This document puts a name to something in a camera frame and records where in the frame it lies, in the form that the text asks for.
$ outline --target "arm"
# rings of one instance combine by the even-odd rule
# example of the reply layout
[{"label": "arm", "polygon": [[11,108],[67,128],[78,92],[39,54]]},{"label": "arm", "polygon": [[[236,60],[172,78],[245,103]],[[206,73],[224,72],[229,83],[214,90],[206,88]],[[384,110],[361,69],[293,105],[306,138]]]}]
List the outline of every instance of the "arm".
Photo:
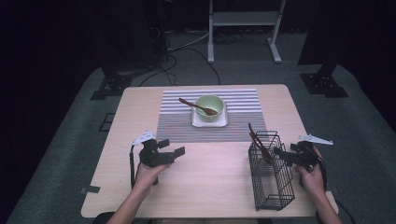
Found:
[{"label": "arm", "polygon": [[107,223],[126,223],[131,224],[134,216],[140,207],[140,204],[145,200],[151,191],[152,183],[154,183],[158,174],[170,165],[159,165],[153,168],[140,163],[137,168],[136,182],[134,188],[129,193],[128,197],[121,204],[119,209]]},{"label": "arm", "polygon": [[[318,150],[315,147],[314,149],[321,157]],[[311,173],[308,173],[303,166],[297,166],[297,170],[303,176],[304,187],[306,192],[312,197],[320,219],[324,223],[342,223],[326,196],[320,167],[316,164]]]}]

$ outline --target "white shelf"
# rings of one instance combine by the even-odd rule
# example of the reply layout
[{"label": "white shelf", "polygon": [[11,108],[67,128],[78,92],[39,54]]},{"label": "white shelf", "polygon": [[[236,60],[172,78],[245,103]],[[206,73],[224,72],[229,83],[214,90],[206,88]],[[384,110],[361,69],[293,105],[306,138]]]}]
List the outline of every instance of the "white shelf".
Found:
[{"label": "white shelf", "polygon": [[275,25],[276,11],[213,12],[214,26]]}]

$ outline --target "human hand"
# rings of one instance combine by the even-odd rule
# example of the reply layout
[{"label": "human hand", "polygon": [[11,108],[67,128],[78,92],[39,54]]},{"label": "human hand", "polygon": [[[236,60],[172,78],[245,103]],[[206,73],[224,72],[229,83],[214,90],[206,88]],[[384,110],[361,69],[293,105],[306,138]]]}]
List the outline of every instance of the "human hand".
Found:
[{"label": "human hand", "polygon": [[151,186],[157,179],[157,176],[160,172],[169,168],[170,165],[171,164],[164,164],[156,167],[149,167],[143,163],[139,163],[133,190],[139,191],[139,194],[143,198],[146,198],[149,195]]},{"label": "human hand", "polygon": [[[314,150],[318,156],[321,157],[320,152],[316,147],[314,147]],[[323,188],[323,176],[318,164],[314,166],[311,173],[307,172],[303,166],[297,165],[296,168],[302,175],[304,187],[311,197],[317,198],[325,195],[325,190]]]}]

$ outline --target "dark background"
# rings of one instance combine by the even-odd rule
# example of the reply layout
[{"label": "dark background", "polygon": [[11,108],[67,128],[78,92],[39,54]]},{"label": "dark background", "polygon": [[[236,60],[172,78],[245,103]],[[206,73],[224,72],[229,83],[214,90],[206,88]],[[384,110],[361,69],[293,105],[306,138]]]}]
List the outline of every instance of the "dark background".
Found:
[{"label": "dark background", "polygon": [[[216,2],[217,10],[226,11],[276,7],[276,1],[240,1],[235,7],[236,0]],[[281,32],[309,28],[300,64],[323,63],[336,50],[339,63],[357,78],[393,129],[395,8],[390,0],[289,1],[281,23]],[[163,9],[165,30],[207,27],[208,1],[175,0],[163,3]],[[2,1],[0,30],[2,223],[90,73],[104,61],[133,62],[123,57],[120,29],[105,0]]]}]

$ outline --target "wooden spoon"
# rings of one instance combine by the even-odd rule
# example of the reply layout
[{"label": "wooden spoon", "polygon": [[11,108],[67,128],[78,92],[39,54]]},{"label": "wooden spoon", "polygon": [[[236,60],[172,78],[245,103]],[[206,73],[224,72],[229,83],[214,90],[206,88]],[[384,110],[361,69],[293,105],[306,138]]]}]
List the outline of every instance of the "wooden spoon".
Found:
[{"label": "wooden spoon", "polygon": [[194,106],[194,107],[197,107],[197,108],[200,108],[200,109],[204,110],[204,112],[205,112],[208,116],[213,116],[213,115],[217,115],[217,114],[218,114],[218,112],[216,112],[216,110],[209,109],[209,108],[205,108],[205,107],[201,107],[200,105],[192,104],[192,103],[190,103],[190,102],[188,102],[188,101],[186,101],[186,100],[184,100],[184,99],[182,99],[182,98],[178,98],[178,100],[179,100],[181,103],[185,104],[185,105]]}]

